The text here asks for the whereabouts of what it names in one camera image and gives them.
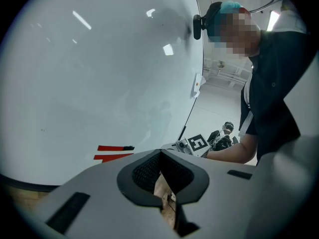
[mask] large white curved panel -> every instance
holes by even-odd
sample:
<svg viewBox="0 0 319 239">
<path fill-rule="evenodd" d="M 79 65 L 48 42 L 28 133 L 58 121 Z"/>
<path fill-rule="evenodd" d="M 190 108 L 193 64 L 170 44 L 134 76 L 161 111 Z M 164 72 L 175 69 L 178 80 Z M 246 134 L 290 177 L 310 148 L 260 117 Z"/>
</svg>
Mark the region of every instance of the large white curved panel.
<svg viewBox="0 0 319 239">
<path fill-rule="evenodd" d="M 1 45 L 0 173 L 60 185 L 99 145 L 173 142 L 202 72 L 196 0 L 30 0 Z"/>
</svg>

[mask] wooden surface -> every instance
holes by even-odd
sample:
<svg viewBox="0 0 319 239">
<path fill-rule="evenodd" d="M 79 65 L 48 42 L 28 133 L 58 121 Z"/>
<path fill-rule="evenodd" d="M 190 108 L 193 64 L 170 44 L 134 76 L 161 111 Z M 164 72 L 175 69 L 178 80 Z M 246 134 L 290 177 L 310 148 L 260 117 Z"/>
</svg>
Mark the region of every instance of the wooden surface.
<svg viewBox="0 0 319 239">
<path fill-rule="evenodd" d="M 167 201 L 167 196 L 170 196 L 171 189 L 167 184 L 164 176 L 161 174 L 159 179 L 156 181 L 154 195 L 161 198 L 163 202 L 163 210 L 161 214 L 163 215 L 164 220 L 169 224 L 169 226 L 173 229 L 175 224 L 175 210 L 176 203 L 172 200 Z"/>
<path fill-rule="evenodd" d="M 5 186 L 4 189 L 9 198 L 18 206 L 33 211 L 36 203 L 48 193 L 18 189 L 11 186 Z"/>
<path fill-rule="evenodd" d="M 11 186 L 4 185 L 4 189 L 7 192 L 9 198 L 18 206 L 24 208 L 28 211 L 33 211 L 36 203 L 44 198 L 49 193 L 46 192 L 37 192 L 37 191 L 29 191 L 14 188 Z M 167 201 L 167 196 L 170 196 L 171 189 L 164 177 L 161 175 L 155 184 L 154 195 L 160 197 L 163 202 L 163 210 L 161 214 L 164 220 L 169 224 L 169 226 L 173 229 L 175 224 L 175 202 L 170 200 Z"/>
</svg>

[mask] red stripe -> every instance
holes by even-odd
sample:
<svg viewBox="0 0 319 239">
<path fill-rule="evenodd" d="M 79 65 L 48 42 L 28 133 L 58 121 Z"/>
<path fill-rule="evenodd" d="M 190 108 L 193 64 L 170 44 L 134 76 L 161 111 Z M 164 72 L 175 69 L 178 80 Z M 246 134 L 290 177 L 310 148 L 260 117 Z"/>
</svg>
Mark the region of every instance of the red stripe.
<svg viewBox="0 0 319 239">
<path fill-rule="evenodd" d="M 117 154 L 117 155 L 95 155 L 94 156 L 94 160 L 102 160 L 102 163 L 111 161 L 111 160 L 115 160 L 121 157 L 125 157 L 128 155 L 132 155 L 133 153 L 128 153 L 128 154 Z"/>
<path fill-rule="evenodd" d="M 124 147 L 99 145 L 98 151 L 121 151 Z"/>
</svg>

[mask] man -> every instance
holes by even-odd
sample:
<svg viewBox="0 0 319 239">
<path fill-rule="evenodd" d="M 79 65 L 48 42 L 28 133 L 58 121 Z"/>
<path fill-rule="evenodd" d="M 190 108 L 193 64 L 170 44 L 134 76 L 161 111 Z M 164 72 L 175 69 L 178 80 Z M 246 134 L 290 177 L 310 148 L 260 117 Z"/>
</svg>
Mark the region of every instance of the man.
<svg viewBox="0 0 319 239">
<path fill-rule="evenodd" d="M 211 151 L 207 158 L 246 163 L 257 152 L 259 161 L 300 136 L 284 97 L 305 72 L 316 49 L 308 34 L 260 30 L 250 12 L 237 2 L 215 4 L 206 18 L 210 40 L 249 57 L 253 72 L 241 92 L 240 142 Z"/>
<path fill-rule="evenodd" d="M 216 130 L 210 134 L 208 142 L 212 150 L 222 150 L 231 147 L 238 143 L 237 138 L 234 136 L 230 138 L 230 134 L 234 130 L 234 124 L 232 122 L 225 122 L 222 130 Z"/>
</svg>

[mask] teal hair cap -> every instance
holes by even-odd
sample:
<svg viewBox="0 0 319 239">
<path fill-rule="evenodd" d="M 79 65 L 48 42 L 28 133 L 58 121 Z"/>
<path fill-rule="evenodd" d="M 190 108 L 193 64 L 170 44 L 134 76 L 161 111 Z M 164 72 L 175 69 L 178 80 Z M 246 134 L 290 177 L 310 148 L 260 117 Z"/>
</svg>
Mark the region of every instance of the teal hair cap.
<svg viewBox="0 0 319 239">
<path fill-rule="evenodd" d="M 234 9 L 239 9 L 241 7 L 242 6 L 239 2 L 234 2 L 231 0 L 225 1 L 221 4 L 219 13 L 231 13 L 234 12 Z"/>
</svg>

